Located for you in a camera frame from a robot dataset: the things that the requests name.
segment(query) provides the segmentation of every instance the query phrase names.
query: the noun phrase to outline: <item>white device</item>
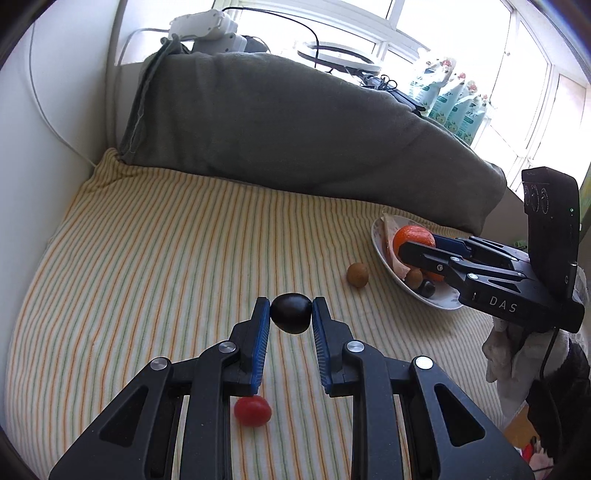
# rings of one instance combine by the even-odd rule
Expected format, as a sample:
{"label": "white device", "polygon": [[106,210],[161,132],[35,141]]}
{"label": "white device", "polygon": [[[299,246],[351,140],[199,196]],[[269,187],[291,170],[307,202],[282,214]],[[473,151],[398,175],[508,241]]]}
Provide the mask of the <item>white device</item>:
{"label": "white device", "polygon": [[193,43],[192,51],[200,51],[213,55],[215,53],[228,53],[231,51],[244,51],[246,39],[235,33],[226,33],[219,40],[204,40],[198,38]]}
{"label": "white device", "polygon": [[198,14],[182,15],[170,22],[168,37],[194,40],[193,50],[213,55],[244,51],[246,39],[236,35],[238,24],[224,12],[212,8]]}
{"label": "white device", "polygon": [[198,14],[182,15],[170,22],[168,37],[173,33],[181,40],[219,40],[226,34],[236,33],[238,24],[224,12],[212,8]]}

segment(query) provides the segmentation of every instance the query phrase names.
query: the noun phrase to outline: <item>striped mattress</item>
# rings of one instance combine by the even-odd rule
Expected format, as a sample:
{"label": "striped mattress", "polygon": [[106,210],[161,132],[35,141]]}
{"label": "striped mattress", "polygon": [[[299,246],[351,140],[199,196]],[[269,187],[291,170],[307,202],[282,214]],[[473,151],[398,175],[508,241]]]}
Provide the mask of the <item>striped mattress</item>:
{"label": "striped mattress", "polygon": [[[49,242],[17,321],[6,388],[15,447],[46,478],[150,359],[198,356],[250,318],[258,296],[288,291],[325,296],[334,318],[385,355],[431,356],[499,424],[480,351],[490,317],[436,310],[396,286],[371,242],[383,208],[126,166],[107,150]],[[371,276],[357,290],[345,272],[359,261]],[[349,478],[352,406],[324,395],[311,329],[271,328],[259,393],[273,417],[260,429],[232,420],[235,479]]]}

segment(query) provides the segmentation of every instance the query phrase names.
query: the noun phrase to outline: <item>metal screw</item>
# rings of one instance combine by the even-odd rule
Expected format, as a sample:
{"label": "metal screw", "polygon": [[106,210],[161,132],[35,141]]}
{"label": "metal screw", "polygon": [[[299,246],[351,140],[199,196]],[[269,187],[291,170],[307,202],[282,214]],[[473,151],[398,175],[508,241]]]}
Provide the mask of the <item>metal screw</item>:
{"label": "metal screw", "polygon": [[150,362],[150,368],[152,370],[164,370],[167,365],[168,361],[163,356],[159,356]]}
{"label": "metal screw", "polygon": [[349,343],[347,343],[347,350],[349,352],[354,352],[354,353],[363,352],[364,348],[365,348],[365,345],[362,344],[361,342],[358,342],[357,340],[351,340]]}
{"label": "metal screw", "polygon": [[429,370],[433,366],[433,360],[427,356],[418,356],[414,363],[421,370]]}
{"label": "metal screw", "polygon": [[221,353],[232,353],[236,350],[236,344],[234,342],[222,342],[217,349],[220,350]]}

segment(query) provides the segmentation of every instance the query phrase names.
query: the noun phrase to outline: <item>gray pillow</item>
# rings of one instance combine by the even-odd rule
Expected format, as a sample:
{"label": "gray pillow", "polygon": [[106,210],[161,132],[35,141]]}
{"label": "gray pillow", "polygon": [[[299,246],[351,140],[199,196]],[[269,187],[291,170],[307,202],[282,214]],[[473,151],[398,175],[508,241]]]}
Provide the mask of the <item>gray pillow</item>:
{"label": "gray pillow", "polygon": [[125,163],[381,203],[474,234],[505,176],[389,93],[264,53],[146,61]]}

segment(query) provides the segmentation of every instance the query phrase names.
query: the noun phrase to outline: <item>white plate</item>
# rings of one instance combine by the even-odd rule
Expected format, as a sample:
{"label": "white plate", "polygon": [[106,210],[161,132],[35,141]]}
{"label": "white plate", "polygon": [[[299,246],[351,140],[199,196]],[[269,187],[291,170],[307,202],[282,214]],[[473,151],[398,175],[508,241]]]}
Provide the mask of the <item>white plate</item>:
{"label": "white plate", "polygon": [[[412,220],[400,217],[398,215],[393,216],[396,220],[396,223],[403,227],[405,225],[419,225],[417,222],[413,222]],[[430,299],[426,299],[425,297],[421,297],[418,293],[412,291],[410,288],[407,287],[406,283],[400,280],[396,274],[392,271],[392,268],[388,265],[387,256],[386,256],[386,235],[384,233],[384,222],[381,218],[378,218],[371,227],[371,240],[374,243],[375,251],[378,253],[379,259],[390,273],[390,276],[394,279],[394,281],[407,292],[409,295],[412,295],[416,299],[430,305],[431,307],[435,307],[440,310],[457,310],[462,306],[460,301],[458,300],[460,293],[455,289],[451,288],[447,283],[442,281],[434,281],[433,284],[435,285],[435,293]]]}

